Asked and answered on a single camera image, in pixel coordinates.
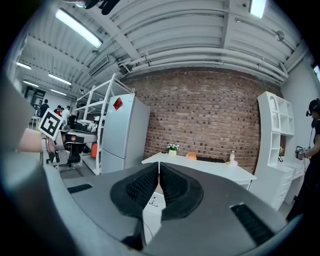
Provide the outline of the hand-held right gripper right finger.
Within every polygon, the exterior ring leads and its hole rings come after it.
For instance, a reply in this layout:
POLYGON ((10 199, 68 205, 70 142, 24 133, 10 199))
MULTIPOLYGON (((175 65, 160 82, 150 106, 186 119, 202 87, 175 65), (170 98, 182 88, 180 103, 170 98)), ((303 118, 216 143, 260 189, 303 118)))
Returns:
POLYGON ((159 184, 165 200, 161 219, 171 221, 186 218, 200 205, 204 197, 202 185, 167 163, 161 162, 159 170, 159 184))

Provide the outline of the white refrigerator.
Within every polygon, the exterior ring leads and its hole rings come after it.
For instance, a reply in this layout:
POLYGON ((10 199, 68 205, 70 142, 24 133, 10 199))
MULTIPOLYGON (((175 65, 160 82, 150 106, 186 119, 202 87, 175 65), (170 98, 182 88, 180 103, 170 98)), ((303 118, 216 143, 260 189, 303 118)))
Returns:
POLYGON ((135 94, 122 94, 110 98, 102 135, 102 174, 142 163, 149 119, 150 108, 135 94), (123 105, 115 110, 113 104, 119 97, 123 105))

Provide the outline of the white pot with flowers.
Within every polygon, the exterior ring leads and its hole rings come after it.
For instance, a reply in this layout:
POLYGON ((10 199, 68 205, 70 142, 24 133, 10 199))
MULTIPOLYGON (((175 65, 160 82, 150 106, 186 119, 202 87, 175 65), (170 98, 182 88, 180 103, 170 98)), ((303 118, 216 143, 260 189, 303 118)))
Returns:
POLYGON ((169 143, 166 148, 168 149, 169 155, 176 156, 177 151, 180 149, 180 146, 176 143, 169 143))

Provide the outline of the white desk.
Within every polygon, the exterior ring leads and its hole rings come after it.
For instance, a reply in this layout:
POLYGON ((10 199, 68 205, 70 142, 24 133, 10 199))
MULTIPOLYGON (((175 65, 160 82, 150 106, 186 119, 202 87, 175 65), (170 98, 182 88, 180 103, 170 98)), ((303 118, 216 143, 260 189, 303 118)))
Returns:
POLYGON ((217 163, 189 159, 185 156, 170 155, 168 153, 161 152, 143 160, 141 163, 146 164, 153 162, 175 164, 195 169, 201 172, 209 173, 212 175, 221 176, 231 181, 234 181, 241 186, 246 185, 247 190, 249 189, 252 181, 257 179, 253 174, 249 173, 248 171, 244 170, 238 165, 228 165, 227 163, 217 163))

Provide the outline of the black office chair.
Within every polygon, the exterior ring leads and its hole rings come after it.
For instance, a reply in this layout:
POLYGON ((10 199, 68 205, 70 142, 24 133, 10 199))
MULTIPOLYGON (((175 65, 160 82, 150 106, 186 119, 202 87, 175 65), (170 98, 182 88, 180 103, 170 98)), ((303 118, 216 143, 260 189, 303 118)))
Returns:
MULTIPOLYGON (((70 115, 68 117, 68 124, 73 132, 76 132, 78 134, 80 132, 83 132, 84 126, 81 123, 77 122, 76 115, 70 115)), ((84 148, 84 139, 80 137, 80 135, 70 134, 71 130, 69 130, 69 132, 65 134, 64 140, 64 148, 70 153, 67 161, 69 167, 71 167, 71 164, 80 162, 80 153, 84 148)))

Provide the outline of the white bookcase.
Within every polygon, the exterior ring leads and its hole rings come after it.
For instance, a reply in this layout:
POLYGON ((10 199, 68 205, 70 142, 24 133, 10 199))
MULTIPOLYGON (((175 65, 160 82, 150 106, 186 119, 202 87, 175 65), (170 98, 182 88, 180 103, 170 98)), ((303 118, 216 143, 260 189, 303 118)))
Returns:
POLYGON ((260 148, 249 191, 279 210, 291 204, 305 175, 295 159, 295 120, 289 101, 265 91, 257 98, 260 113, 260 148))

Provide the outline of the ceiling air vent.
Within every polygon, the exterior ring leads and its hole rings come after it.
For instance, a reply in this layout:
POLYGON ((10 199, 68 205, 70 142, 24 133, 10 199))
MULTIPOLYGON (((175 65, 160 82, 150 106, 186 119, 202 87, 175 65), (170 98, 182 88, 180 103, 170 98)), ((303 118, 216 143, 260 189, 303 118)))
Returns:
POLYGON ((99 60, 88 72, 89 76, 94 76, 105 64, 109 62, 109 57, 106 55, 99 60))

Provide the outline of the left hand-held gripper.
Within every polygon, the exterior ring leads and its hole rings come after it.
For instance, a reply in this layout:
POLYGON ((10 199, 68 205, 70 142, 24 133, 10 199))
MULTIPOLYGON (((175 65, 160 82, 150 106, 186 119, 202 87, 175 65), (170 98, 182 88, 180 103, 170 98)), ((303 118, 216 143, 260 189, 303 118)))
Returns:
POLYGON ((88 143, 95 143, 97 141, 97 133, 89 131, 88 124, 81 123, 84 128, 80 133, 73 132, 69 126, 68 119, 63 120, 61 116, 54 113, 49 108, 43 115, 38 130, 42 133, 42 151, 48 154, 48 157, 43 157, 42 160, 46 164, 68 164, 70 152, 65 149, 65 136, 69 133, 71 135, 80 135, 84 139, 84 147, 88 143), (47 151, 46 138, 51 138, 55 144, 55 152, 47 151))

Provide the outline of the person's left forearm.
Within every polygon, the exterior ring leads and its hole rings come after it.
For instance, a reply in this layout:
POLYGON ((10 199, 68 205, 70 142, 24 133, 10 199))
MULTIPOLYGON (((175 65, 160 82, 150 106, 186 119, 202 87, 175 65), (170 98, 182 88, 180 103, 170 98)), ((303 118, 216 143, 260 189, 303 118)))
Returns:
POLYGON ((18 145, 18 151, 27 153, 40 153, 42 148, 42 133, 26 128, 18 145))

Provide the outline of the white ceiling pipes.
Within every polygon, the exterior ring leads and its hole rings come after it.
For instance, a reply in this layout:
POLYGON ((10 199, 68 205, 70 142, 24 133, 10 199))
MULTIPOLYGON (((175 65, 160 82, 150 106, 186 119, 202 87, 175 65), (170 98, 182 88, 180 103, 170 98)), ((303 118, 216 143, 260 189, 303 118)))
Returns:
POLYGON ((207 65, 237 68, 243 72, 254 73, 274 83, 284 83, 289 78, 282 63, 273 65, 262 57, 255 57, 243 52, 215 47, 187 47, 146 54, 136 60, 127 59, 120 66, 129 73, 147 70, 152 67, 182 65, 207 65))

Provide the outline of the black keyboard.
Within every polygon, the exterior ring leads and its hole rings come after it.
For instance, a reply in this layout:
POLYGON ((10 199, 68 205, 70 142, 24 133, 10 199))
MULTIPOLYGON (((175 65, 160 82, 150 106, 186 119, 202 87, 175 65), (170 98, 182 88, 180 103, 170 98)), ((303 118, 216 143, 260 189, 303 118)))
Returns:
POLYGON ((196 159, 198 161, 211 162, 211 163, 225 163, 226 162, 224 159, 212 158, 212 157, 200 157, 200 156, 197 156, 196 159))

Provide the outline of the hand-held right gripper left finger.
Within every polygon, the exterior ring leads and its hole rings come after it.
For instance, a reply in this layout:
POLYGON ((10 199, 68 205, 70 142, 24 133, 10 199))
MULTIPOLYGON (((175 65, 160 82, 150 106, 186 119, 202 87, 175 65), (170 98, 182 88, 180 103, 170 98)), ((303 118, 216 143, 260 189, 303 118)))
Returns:
POLYGON ((121 240, 141 251, 146 245, 143 210, 158 186, 159 163, 143 164, 137 171, 119 181, 110 190, 110 199, 122 216, 135 221, 133 232, 121 240))

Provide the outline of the white metal shelf rack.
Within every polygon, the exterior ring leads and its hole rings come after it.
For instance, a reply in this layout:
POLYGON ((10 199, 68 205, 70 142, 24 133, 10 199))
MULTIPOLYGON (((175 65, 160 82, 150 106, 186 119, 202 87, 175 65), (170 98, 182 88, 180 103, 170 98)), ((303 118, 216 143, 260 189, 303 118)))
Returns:
POLYGON ((110 98, 134 93, 135 89, 122 83, 116 78, 116 74, 114 73, 111 79, 99 85, 94 85, 88 92, 76 100, 73 114, 83 113, 83 117, 79 118, 81 123, 86 125, 90 123, 88 114, 97 114, 98 116, 98 121, 95 125, 97 134, 96 156, 92 157, 85 153, 80 156, 81 162, 85 163, 95 175, 101 174, 103 129, 110 98))

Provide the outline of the white wooden drawer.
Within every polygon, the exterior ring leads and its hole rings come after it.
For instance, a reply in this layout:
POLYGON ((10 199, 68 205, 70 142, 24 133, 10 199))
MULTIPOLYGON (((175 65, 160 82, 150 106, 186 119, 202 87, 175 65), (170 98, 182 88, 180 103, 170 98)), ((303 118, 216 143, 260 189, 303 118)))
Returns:
POLYGON ((166 202, 164 198, 164 193, 160 184, 158 184, 152 196, 150 197, 146 208, 149 211, 155 211, 155 210, 161 211, 165 207, 166 207, 166 202))

